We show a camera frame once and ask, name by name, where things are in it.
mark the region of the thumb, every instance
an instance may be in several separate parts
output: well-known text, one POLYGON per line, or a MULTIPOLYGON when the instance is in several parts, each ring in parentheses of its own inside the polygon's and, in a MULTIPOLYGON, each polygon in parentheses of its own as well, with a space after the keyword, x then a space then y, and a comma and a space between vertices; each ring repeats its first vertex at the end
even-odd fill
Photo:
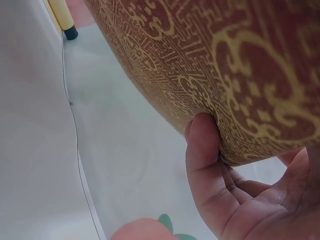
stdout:
POLYGON ((198 114, 188 128, 185 160, 192 196, 202 219, 220 238, 239 203, 226 188, 218 161, 218 128, 207 113, 198 114))

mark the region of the skin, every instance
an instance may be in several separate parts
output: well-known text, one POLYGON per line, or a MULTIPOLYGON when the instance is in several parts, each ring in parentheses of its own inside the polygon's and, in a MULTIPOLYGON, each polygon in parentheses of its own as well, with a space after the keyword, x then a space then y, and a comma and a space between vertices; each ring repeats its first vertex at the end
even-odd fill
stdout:
POLYGON ((185 139, 195 205, 219 240, 320 240, 320 144, 279 156, 287 170, 266 185, 222 163, 219 131, 209 114, 187 125, 185 139))

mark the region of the pillow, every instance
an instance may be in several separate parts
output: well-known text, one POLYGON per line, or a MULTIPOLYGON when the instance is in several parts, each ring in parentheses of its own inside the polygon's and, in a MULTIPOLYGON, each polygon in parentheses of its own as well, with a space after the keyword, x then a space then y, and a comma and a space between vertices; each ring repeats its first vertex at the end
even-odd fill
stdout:
POLYGON ((86 0, 128 77, 178 131, 207 111, 244 165, 320 142, 319 0, 86 0))

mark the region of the ornate fabric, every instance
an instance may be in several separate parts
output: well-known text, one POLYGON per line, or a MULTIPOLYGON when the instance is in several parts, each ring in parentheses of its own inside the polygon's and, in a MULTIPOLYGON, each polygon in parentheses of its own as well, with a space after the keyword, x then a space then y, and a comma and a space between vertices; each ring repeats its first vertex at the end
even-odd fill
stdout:
POLYGON ((226 163, 320 142, 320 0, 86 2, 128 77, 178 131, 197 112, 214 115, 226 163))

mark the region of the cartoon fruit print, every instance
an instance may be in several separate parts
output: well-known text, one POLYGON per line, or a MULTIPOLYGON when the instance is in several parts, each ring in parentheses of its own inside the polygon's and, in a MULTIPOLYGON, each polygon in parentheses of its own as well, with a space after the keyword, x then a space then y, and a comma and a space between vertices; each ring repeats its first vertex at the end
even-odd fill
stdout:
POLYGON ((158 220, 140 218, 117 230, 110 240, 197 240, 187 234, 174 234, 172 222, 167 214, 158 220))

